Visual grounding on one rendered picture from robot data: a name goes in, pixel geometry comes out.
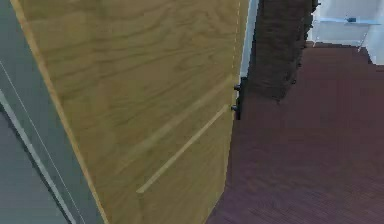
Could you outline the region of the light wooden room door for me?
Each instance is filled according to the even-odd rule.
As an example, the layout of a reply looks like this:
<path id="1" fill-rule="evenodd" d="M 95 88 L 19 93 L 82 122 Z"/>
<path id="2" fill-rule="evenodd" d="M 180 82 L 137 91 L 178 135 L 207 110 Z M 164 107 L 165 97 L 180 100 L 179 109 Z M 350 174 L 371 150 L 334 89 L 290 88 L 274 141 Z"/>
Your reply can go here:
<path id="1" fill-rule="evenodd" d="M 205 224 L 249 0 L 10 0 L 106 224 Z"/>

